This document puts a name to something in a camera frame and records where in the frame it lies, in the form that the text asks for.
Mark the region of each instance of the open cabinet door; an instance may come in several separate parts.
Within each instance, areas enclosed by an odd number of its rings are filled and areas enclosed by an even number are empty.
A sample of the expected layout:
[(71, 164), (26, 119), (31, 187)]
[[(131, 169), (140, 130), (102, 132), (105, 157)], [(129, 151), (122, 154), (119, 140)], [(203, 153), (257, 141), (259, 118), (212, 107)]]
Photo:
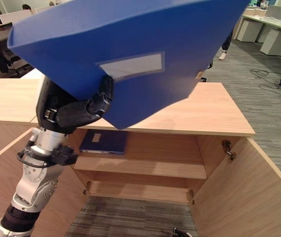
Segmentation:
[[(16, 185), (22, 177), (22, 163), (16, 159), (16, 154), (25, 147), (31, 130), (0, 151), (0, 218), (10, 205)], [(85, 187), (71, 167), (66, 166), (58, 180), (56, 192), (40, 213), (32, 237), (64, 236), (88, 198), (82, 193)]]
[(281, 171), (249, 138), (233, 147), (194, 196), (201, 237), (281, 237)]

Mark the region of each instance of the sneaker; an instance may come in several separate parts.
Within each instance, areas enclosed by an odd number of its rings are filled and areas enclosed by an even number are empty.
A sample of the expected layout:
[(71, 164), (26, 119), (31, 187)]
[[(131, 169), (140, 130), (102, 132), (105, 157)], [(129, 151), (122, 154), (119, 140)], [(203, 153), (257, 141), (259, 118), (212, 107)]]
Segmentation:
[(223, 52), (221, 53), (221, 55), (219, 56), (218, 59), (219, 59), (219, 60), (224, 60), (224, 59), (226, 58), (226, 54), (227, 54), (227, 53), (223, 51)]

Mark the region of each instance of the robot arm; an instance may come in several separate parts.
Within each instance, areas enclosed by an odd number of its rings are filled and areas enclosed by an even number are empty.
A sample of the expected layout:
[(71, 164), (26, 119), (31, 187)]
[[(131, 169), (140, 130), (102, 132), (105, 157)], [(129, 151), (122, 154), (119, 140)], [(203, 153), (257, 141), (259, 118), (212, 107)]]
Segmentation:
[(74, 149), (62, 144), (78, 126), (99, 120), (110, 108), (113, 79), (105, 75), (98, 92), (78, 101), (45, 78), (36, 113), (41, 128), (33, 129), (17, 158), (23, 175), (5, 215), (0, 219), (0, 237), (29, 237), (40, 212), (53, 195), (63, 166), (77, 161)]

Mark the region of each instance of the black pants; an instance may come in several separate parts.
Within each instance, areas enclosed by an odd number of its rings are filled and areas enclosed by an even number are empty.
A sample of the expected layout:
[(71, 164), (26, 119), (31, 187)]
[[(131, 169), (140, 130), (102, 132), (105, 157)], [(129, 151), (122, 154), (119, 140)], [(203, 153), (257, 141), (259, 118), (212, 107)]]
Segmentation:
[(223, 50), (228, 50), (228, 48), (230, 46), (230, 43), (231, 43), (232, 37), (233, 37), (233, 31), (230, 32), (230, 34), (228, 35), (227, 39), (225, 40), (225, 42), (221, 46)]

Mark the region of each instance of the blue notebook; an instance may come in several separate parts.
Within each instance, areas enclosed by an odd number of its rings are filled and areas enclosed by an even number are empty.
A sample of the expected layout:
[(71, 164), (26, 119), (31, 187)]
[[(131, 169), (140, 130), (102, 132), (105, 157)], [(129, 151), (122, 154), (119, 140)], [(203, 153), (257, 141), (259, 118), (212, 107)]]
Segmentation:
[(115, 79), (104, 119), (131, 126), (185, 99), (249, 0), (74, 0), (14, 24), (8, 47), (79, 100)]
[(124, 155), (127, 131), (89, 129), (79, 150), (86, 153)]

